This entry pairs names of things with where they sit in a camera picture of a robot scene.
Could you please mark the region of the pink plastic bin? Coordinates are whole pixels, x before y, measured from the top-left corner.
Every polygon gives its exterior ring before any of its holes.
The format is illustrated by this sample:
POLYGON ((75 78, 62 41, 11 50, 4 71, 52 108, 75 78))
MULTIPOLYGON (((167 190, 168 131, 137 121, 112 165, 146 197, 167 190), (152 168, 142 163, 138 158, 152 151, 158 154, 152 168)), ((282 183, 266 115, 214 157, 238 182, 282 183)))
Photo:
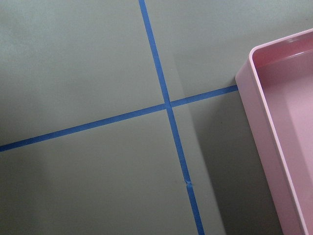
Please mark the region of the pink plastic bin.
POLYGON ((254 47, 235 80, 282 231, 313 232, 313 31, 254 47))

